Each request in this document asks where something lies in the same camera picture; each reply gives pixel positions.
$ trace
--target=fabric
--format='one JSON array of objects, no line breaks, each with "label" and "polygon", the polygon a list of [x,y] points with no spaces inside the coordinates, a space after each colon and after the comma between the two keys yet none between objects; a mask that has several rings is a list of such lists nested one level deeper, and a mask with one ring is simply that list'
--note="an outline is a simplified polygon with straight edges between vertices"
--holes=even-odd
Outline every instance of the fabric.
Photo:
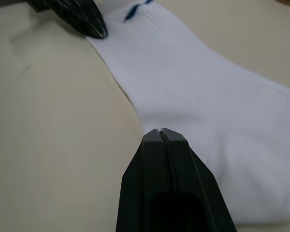
[{"label": "fabric", "polygon": [[187,138],[235,223],[289,219],[290,89],[211,51],[155,2],[123,23],[132,6],[104,15],[106,40],[88,40],[145,132],[169,128]]}]

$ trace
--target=cream-colored surface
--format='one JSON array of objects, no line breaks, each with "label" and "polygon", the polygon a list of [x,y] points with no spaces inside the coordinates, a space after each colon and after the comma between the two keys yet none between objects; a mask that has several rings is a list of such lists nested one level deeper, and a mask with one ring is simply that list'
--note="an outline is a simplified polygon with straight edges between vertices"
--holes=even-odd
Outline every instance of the cream-colored surface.
[{"label": "cream-colored surface", "polygon": [[[221,55],[290,86],[290,7],[158,2]],[[114,232],[121,176],[142,135],[82,36],[26,3],[0,8],[0,232]],[[290,232],[290,223],[239,231]]]}]

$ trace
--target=ribbed fabric texture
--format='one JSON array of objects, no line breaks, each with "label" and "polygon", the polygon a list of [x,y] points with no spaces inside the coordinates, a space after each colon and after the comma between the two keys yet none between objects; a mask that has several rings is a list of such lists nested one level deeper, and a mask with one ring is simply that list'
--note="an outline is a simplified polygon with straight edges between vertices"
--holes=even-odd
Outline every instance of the ribbed fabric texture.
[{"label": "ribbed fabric texture", "polygon": [[206,47],[156,3],[89,42],[130,97],[145,132],[183,134],[215,175],[235,223],[290,218],[290,89]]}]

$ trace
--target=white sock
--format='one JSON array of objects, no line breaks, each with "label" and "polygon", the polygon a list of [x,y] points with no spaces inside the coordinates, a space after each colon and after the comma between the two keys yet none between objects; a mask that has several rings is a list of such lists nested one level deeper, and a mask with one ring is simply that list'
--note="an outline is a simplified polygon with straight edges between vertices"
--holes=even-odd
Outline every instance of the white sock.
[{"label": "white sock", "polygon": [[169,128],[215,175],[235,223],[290,218],[290,89],[206,47],[152,2],[104,15],[88,38],[130,97],[145,132]]}]

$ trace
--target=beige table surface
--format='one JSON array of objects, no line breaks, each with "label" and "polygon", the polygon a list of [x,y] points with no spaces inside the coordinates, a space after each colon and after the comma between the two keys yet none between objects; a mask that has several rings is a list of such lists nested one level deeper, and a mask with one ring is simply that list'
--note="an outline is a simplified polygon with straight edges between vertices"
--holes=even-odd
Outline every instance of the beige table surface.
[{"label": "beige table surface", "polygon": [[[216,52],[290,87],[290,7],[158,2]],[[142,135],[82,36],[26,3],[0,8],[0,232],[114,232],[121,176]],[[290,223],[238,231],[290,232]]]}]

